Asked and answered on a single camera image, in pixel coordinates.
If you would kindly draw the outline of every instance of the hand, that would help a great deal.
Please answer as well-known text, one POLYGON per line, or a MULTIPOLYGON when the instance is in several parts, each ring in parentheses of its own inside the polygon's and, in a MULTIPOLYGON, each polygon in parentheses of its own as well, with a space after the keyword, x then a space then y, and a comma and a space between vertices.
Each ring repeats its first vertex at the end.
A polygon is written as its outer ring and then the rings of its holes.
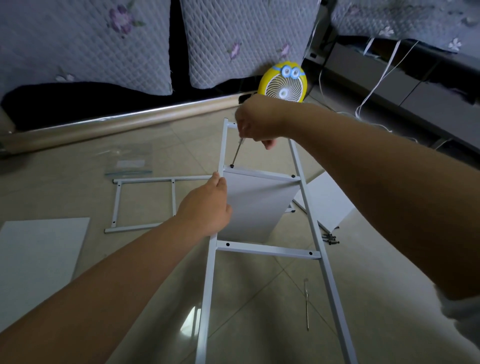
POLYGON ((232 215, 227 204, 227 181, 214 172, 206 184, 195 188, 181 202, 176 218, 198 229, 202 237, 222 230, 232 215))
POLYGON ((294 106, 278 98, 252 95, 235 112, 240 137, 262 141, 266 149, 272 149, 275 138, 285 136, 286 115, 294 106))

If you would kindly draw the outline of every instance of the quilted cover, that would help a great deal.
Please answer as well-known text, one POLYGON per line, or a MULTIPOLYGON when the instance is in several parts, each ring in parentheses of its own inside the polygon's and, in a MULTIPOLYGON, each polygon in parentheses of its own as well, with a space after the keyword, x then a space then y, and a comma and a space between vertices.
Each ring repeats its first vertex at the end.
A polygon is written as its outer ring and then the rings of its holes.
POLYGON ((464 39, 480 36, 479 15, 474 0, 337 0, 332 24, 343 36, 410 38, 459 52, 464 39))
POLYGON ((180 0, 190 82, 211 88, 265 73, 275 63, 301 63, 319 0, 180 0))
POLYGON ((77 81, 170 95, 169 19, 170 0, 0 1, 0 99, 77 81))

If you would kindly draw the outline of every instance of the forearm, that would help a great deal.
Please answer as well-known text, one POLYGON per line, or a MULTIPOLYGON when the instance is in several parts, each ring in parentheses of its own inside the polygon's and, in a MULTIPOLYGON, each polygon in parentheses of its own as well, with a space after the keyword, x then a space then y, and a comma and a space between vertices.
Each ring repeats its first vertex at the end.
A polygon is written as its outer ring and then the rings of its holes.
POLYGON ((285 136, 449 298, 480 294, 480 172, 315 105, 297 104, 285 115, 285 136))
POLYGON ((202 236, 171 218, 0 333, 1 363, 104 363, 202 236))

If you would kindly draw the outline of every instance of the person's arm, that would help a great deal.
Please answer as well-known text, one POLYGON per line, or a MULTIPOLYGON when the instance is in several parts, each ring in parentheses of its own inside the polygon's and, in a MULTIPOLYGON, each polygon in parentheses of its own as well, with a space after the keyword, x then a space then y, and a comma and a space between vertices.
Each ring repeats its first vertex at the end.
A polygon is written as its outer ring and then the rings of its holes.
POLYGON ((231 216, 215 172, 176 216, 94 265, 0 333, 0 363, 104 363, 158 287, 231 216))
POLYGON ((304 147, 362 215, 446 295, 480 294, 480 172, 405 138, 313 105, 253 95, 240 137, 304 147))

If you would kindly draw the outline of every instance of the yellow fan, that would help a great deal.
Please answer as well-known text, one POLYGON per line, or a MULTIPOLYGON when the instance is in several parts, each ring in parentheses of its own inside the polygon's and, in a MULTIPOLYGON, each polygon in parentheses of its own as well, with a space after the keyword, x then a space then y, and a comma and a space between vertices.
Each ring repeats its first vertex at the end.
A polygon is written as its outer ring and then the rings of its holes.
POLYGON ((282 100, 302 102, 307 93, 307 77, 295 62, 282 62, 270 68, 260 80, 258 93, 282 100))

